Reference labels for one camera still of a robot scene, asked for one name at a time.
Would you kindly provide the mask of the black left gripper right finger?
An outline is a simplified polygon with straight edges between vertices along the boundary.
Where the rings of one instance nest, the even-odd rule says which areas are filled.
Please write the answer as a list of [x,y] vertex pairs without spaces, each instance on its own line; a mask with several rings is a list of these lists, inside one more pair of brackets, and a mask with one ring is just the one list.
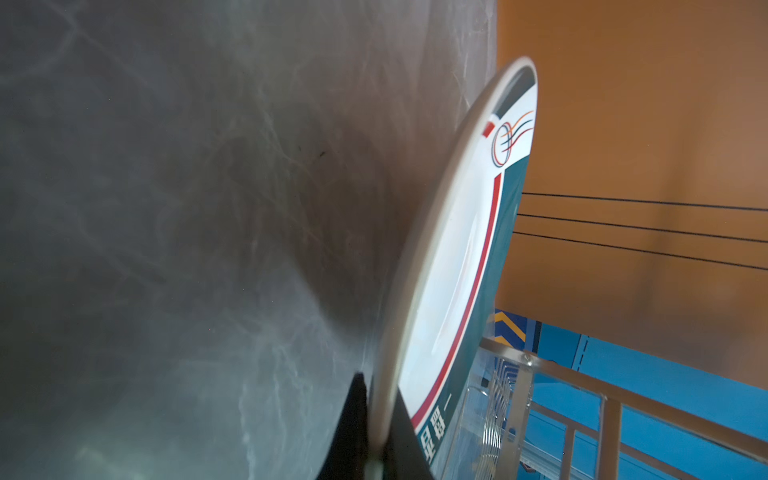
[[386,480],[433,480],[400,392],[393,409],[383,462],[383,478]]

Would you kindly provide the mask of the silver wire dish rack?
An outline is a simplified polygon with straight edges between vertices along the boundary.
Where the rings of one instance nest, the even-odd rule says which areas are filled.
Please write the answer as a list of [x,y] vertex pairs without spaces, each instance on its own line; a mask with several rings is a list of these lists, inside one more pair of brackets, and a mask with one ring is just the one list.
[[490,339],[441,479],[764,479],[767,441]]

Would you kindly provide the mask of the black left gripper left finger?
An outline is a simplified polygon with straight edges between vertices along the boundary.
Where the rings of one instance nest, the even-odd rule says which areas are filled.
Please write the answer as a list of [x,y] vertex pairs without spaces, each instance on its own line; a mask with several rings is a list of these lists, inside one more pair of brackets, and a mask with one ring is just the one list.
[[364,374],[356,373],[326,459],[316,479],[363,479],[367,458],[367,388]]

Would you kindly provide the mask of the white plate green maroon rim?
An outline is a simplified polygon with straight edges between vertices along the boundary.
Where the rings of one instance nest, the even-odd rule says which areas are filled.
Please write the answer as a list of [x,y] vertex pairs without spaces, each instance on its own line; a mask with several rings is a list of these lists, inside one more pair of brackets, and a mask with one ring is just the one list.
[[429,467],[445,442],[494,310],[536,129],[538,76],[502,68],[452,138],[407,237],[368,397],[365,477],[384,479],[397,393]]

